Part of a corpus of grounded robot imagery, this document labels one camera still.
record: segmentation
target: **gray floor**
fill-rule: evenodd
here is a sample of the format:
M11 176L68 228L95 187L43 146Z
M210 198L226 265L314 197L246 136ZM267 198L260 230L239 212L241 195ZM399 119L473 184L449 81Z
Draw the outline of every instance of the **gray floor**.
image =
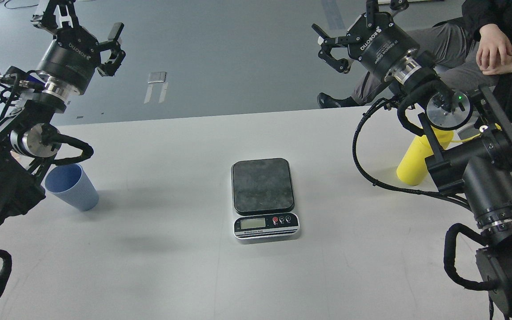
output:
M412 3L396 17L405 30L429 27L461 14L462 0ZM36 4L14 0L9 5ZM319 24L344 35L364 12L364 0L94 0L77 1L80 24L105 40L114 22L124 22L127 58L114 78L94 75L87 93L73 97L55 125L87 124L289 111L317 108L323 91L347 97L364 72L355 63L341 75L317 57ZM35 69L51 35L30 24L35 8L0 4L0 69ZM334 50L344 57L345 49ZM144 104L148 74L167 72Z

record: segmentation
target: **black shoe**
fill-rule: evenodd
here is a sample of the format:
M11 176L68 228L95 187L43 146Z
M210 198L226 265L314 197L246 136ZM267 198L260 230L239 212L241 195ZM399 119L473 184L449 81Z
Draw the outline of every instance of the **black shoe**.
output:
M321 109L329 109L329 108L345 108L345 107L357 107L358 103L352 97L348 97L347 99L333 99L331 96L326 95L325 93L319 93L317 95L317 104Z

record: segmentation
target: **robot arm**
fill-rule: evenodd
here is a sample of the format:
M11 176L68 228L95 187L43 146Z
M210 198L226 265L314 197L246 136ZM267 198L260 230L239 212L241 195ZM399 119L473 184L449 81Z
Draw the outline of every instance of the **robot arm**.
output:
M488 291L490 300L503 314L512 316L512 125L487 87L475 92L449 89L433 71L431 57L419 52L419 44L394 24L391 14L379 12L374 0L368 0L366 8L344 37L329 38L313 25L323 39L319 57L338 72L348 71L351 62L359 61L381 81L398 83L403 94L397 95L397 99L402 100L398 119L412 133L428 136L433 156L426 158L426 164L438 193L443 197L465 194L464 203L469 205L481 229L481 233L476 233L461 224L449 229L444 269L464 288ZM347 48L351 59L348 64L345 64L347 59L337 61L331 55L331 49L337 47ZM415 103L424 109L419 115L422 128L406 117L406 109ZM378 109L373 105L366 112L355 133L353 146L364 121ZM473 109L484 123L481 136L443 150L432 127L457 129L469 121ZM483 282L463 279L456 272L455 241L459 233L484 246L476 253Z
M124 24L112 28L108 40L97 39L79 25L75 0L41 0L32 22L48 31L53 41L34 71L10 67L0 75L0 85L12 85L0 119L0 225L10 216L24 215L45 198L41 182L52 164L63 165L90 158L93 149L87 143L60 134L49 122L55 113L63 113L70 94L82 95L98 69L102 76L113 76L124 60L120 33ZM55 10L59 7L61 23ZM100 52L112 51L101 63ZM32 77L36 72L43 80ZM62 144L81 150L80 156L56 160ZM15 151L33 158L27 168L11 155ZM11 272L11 257L0 250L4 267L0 273L0 296Z

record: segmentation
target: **gray pants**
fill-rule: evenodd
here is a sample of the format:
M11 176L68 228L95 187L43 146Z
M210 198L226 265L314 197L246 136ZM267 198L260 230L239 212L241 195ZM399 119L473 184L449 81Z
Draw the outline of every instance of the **gray pants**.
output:
M442 81L450 88L461 91L473 91L478 85L492 87L497 84L498 76L486 76L476 62L478 42L468 45L467 31L453 24L439 27L409 31L410 35L420 44L421 51L428 51L436 57L436 63L451 68L440 73ZM366 73L351 93L351 97L359 104L366 105L381 93L390 83L381 83Z

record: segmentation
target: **black sleeve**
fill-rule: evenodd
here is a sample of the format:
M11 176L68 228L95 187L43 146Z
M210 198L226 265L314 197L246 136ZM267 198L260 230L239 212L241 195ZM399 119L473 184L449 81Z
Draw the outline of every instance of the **black sleeve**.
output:
M475 41L481 40L479 29L486 24L499 24L498 7L494 0L465 0L461 6L466 30Z

